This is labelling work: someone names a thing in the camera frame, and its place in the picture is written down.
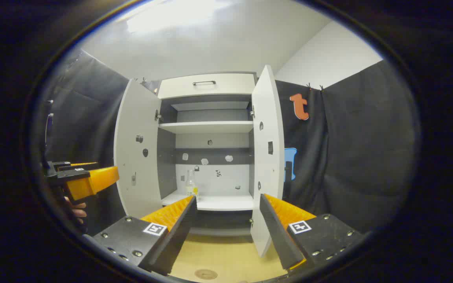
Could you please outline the clear glass bottle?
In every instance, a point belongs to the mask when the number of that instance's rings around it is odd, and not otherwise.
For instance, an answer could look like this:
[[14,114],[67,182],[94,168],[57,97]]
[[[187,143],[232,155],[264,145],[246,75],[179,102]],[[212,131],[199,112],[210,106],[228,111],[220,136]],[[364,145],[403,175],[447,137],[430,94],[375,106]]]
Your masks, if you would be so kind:
[[198,186],[195,182],[195,171],[194,169],[189,169],[187,171],[187,179],[185,182],[185,190],[187,196],[199,197]]

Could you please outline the black backdrop cloth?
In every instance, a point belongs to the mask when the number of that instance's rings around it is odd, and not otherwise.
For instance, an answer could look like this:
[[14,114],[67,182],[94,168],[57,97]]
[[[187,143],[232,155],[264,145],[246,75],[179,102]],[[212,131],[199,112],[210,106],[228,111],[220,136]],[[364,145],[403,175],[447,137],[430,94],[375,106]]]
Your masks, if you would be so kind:
[[[110,167],[128,79],[78,52],[42,90],[52,100],[46,158]],[[410,188],[420,125],[408,85],[386,61],[318,91],[276,81],[285,145],[297,149],[284,200],[362,233],[386,226]]]

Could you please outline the white grey cabinet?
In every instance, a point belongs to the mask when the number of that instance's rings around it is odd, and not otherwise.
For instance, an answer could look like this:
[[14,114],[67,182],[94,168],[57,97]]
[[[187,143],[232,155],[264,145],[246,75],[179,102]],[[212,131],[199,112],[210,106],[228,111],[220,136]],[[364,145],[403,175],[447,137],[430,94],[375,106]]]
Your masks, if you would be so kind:
[[[162,123],[253,121],[251,95],[201,95],[160,99]],[[171,104],[248,101],[244,109],[176,111]],[[158,128],[158,180],[164,206],[186,196],[187,171],[198,185],[198,221],[191,233],[249,237],[253,213],[254,134],[174,134]]]

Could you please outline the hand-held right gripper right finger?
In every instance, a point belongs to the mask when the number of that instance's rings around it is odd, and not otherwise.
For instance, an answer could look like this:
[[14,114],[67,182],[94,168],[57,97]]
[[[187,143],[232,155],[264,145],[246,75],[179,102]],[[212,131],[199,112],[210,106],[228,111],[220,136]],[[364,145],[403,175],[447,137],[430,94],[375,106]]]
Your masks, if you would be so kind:
[[324,269],[368,239],[332,214],[313,215],[286,201],[262,194],[260,211],[282,267],[288,272]]

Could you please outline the short white cabinet shelf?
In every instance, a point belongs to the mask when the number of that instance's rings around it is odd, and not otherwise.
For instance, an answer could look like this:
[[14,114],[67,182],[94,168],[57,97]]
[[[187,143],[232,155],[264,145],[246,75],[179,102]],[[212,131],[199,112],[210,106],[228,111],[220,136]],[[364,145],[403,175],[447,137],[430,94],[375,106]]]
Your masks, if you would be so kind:
[[246,109],[248,101],[213,101],[171,104],[176,111]]

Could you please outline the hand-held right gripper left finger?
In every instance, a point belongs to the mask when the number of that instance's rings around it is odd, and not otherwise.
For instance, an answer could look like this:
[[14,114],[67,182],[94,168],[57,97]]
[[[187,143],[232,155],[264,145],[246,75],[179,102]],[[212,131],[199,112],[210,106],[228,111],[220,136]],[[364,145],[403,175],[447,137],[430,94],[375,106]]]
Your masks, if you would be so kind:
[[94,236],[83,238],[118,265],[167,276],[197,215],[188,196],[142,218],[124,216]]

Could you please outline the white cabinet door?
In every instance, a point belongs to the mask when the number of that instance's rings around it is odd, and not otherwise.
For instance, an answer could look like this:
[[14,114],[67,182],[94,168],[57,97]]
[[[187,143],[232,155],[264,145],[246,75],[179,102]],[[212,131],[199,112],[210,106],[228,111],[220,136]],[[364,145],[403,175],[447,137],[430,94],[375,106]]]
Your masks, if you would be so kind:
[[262,194],[281,198],[284,192],[284,126],[279,94],[271,66],[264,66],[252,92],[254,133],[254,196],[250,235],[259,257],[271,245],[260,210]]
[[114,134],[117,188],[127,215],[138,219],[162,207],[158,184],[158,121],[161,100],[131,79],[118,110]]

